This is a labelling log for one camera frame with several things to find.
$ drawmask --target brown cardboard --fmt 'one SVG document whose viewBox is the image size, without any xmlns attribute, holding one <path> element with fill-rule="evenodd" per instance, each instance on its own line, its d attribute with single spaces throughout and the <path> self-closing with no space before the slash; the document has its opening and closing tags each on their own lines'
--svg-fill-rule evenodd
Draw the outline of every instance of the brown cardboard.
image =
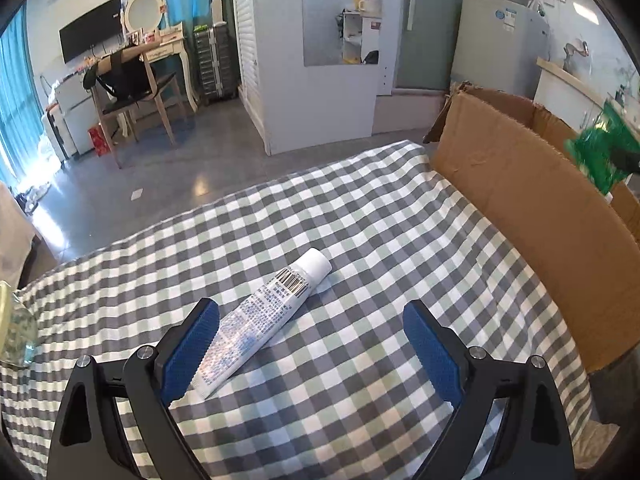
<svg viewBox="0 0 640 480">
<path fill-rule="evenodd" d="M 540 277 L 591 372 L 640 340 L 640 248 L 623 223 L 637 228 L 640 206 L 620 187 L 616 214 L 559 153 L 570 135 L 566 124 L 530 101 L 463 88 L 428 139 L 440 139 L 434 168 Z"/>
</svg>

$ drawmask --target blue textured pad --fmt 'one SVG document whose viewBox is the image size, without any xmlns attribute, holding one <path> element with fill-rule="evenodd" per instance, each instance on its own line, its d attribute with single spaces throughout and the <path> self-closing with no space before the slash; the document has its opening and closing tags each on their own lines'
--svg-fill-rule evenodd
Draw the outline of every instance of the blue textured pad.
<svg viewBox="0 0 640 480">
<path fill-rule="evenodd" d="M 164 366 L 160 398 L 165 406 L 187 392 L 200 362 L 220 326 L 218 304 L 210 300 Z"/>
<path fill-rule="evenodd" d="M 413 303 L 407 303 L 402 313 L 404 333 L 414 347 L 420 364 L 427 372 L 436 393 L 457 407 L 462 400 L 460 371 L 435 332 L 420 316 Z"/>
</svg>

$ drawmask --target plastic bag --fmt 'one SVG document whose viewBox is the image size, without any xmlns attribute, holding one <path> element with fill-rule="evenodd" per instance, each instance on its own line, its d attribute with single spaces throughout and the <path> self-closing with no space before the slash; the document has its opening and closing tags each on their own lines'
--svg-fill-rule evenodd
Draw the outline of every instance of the plastic bag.
<svg viewBox="0 0 640 480">
<path fill-rule="evenodd" d="M 564 146 L 578 168 L 603 195 L 629 175 L 612 164 L 611 150 L 640 152 L 640 143 L 609 101 L 605 102 L 594 123 L 585 128 L 577 139 L 567 140 Z"/>
</svg>

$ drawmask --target chair leg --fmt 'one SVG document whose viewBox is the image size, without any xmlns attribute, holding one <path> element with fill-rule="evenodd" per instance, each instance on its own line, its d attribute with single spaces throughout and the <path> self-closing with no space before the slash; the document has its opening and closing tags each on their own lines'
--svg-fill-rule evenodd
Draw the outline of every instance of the chair leg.
<svg viewBox="0 0 640 480">
<path fill-rule="evenodd" d="M 182 118 L 187 120 L 187 111 L 184 108 L 184 103 L 182 102 L 182 95 L 180 94 L 180 87 L 178 86 L 178 80 L 174 77 L 174 80 L 171 81 L 171 88 L 174 91 L 174 95 L 178 99 L 178 106 L 180 107 L 180 113 L 182 114 Z"/>
<path fill-rule="evenodd" d="M 127 110 L 124 112 L 124 118 L 127 121 L 129 128 L 131 129 L 131 134 L 136 142 L 138 142 L 138 135 L 136 134 L 136 125 L 133 123 L 133 118 L 131 117 L 131 112 Z"/>
<path fill-rule="evenodd" d="M 111 132 L 107 128 L 107 121 L 103 120 L 104 118 L 99 118 L 99 119 L 100 119 L 100 126 L 102 127 L 102 134 L 104 135 L 104 140 L 106 140 L 107 146 L 109 147 L 109 150 L 113 155 L 113 159 L 116 161 L 116 166 L 118 167 L 119 170 L 121 170 L 122 166 L 120 165 L 120 161 L 118 160 L 118 156 L 116 155 L 116 147 L 113 144 L 113 141 L 111 140 Z"/>
<path fill-rule="evenodd" d="M 174 131 L 171 129 L 171 123 L 169 122 L 169 117 L 166 116 L 166 110 L 164 109 L 164 103 L 162 102 L 162 97 L 158 94 L 154 101 L 156 101 L 156 106 L 158 107 L 158 113 L 160 114 L 160 118 L 162 119 L 162 124 L 164 124 L 164 129 L 169 135 L 169 139 L 171 143 L 175 146 L 175 137 Z"/>
</svg>

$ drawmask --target glass jar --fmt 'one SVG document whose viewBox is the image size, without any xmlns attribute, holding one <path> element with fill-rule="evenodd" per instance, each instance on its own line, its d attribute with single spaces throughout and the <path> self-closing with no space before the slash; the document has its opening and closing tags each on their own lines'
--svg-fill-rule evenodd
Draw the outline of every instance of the glass jar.
<svg viewBox="0 0 640 480">
<path fill-rule="evenodd" d="M 0 282 L 0 362 L 27 368 L 38 345 L 35 316 L 15 295 L 14 288 Z"/>
</svg>

